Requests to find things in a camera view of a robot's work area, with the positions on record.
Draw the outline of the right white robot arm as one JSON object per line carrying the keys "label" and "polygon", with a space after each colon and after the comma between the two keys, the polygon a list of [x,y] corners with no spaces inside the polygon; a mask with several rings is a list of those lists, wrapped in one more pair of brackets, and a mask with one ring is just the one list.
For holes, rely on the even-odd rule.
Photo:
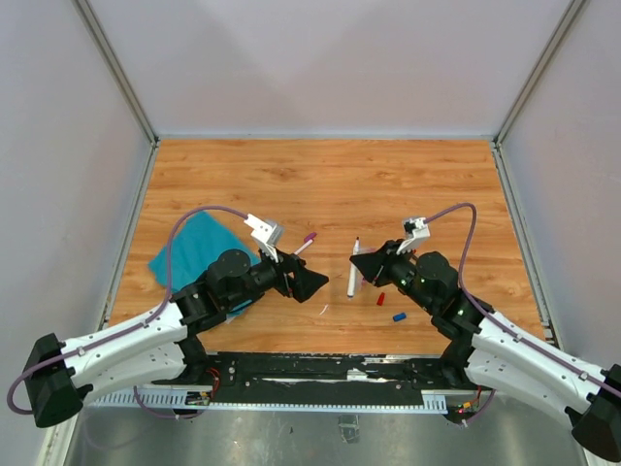
{"label": "right white robot arm", "polygon": [[501,391],[556,419],[586,450],[620,460],[620,367],[605,369],[533,336],[461,286],[439,252],[399,254],[398,241],[355,254],[350,263],[367,283],[394,285],[449,340],[441,380]]}

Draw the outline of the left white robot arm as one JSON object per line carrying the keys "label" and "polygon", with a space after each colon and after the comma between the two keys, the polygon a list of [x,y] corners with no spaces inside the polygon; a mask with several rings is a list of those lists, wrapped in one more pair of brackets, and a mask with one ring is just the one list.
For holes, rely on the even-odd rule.
{"label": "left white robot arm", "polygon": [[195,282],[151,311],[65,341],[53,333],[40,337],[23,369],[27,412],[37,427],[47,428],[130,385],[177,378],[198,383],[208,372],[198,334],[271,289],[304,303],[328,282],[296,254],[261,254],[252,263],[244,251],[226,250]]}

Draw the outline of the white blue deli marker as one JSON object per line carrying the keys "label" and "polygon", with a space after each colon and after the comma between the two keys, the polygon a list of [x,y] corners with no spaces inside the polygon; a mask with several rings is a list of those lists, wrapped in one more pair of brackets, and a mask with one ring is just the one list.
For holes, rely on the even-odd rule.
{"label": "white blue deli marker", "polygon": [[[355,239],[355,242],[352,248],[352,254],[357,255],[359,252],[359,248],[360,248],[360,238],[357,237]],[[347,282],[347,289],[346,289],[346,296],[348,299],[352,299],[355,296],[356,286],[357,286],[357,268],[352,262],[349,262],[349,274],[348,274],[348,282]]]}

